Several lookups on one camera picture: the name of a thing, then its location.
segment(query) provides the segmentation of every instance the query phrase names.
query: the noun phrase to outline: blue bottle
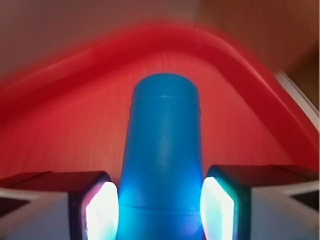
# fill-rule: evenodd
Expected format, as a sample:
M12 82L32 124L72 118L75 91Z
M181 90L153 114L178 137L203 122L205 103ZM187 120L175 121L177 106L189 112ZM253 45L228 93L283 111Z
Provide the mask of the blue bottle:
M133 91L119 189L119 240L201 240L199 93L148 76Z

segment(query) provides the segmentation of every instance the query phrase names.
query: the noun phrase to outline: blue cylinder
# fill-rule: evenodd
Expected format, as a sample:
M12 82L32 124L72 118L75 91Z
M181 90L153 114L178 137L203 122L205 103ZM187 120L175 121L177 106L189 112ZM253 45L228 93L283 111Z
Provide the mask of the blue cylinder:
M169 73L133 91L119 189L119 240L201 240L199 93Z

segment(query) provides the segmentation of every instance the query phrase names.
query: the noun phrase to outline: red plastic tray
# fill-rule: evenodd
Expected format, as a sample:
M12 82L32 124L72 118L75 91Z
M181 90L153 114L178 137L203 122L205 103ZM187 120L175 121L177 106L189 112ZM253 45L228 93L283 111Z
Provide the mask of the red plastic tray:
M212 164L319 170L319 133L274 77L232 40L146 24L42 62L0 85L0 178L105 170L120 179L132 91L176 73L200 93L203 171Z

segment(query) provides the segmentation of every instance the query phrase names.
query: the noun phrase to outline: wooden surface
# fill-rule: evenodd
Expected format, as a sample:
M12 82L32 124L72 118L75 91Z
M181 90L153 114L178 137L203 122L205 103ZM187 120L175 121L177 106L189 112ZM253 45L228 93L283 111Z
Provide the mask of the wooden surface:
M284 70L319 110L319 0L202 0L197 22Z

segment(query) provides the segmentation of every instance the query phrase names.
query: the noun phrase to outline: glowing light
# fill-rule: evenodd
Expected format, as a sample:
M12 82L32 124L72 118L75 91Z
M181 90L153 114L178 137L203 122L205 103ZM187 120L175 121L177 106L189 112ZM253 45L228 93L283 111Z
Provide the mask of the glowing light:
M200 212L206 239L231 240L235 202L214 177L202 185Z
M88 240L116 239L119 221L117 187L105 182L85 208Z

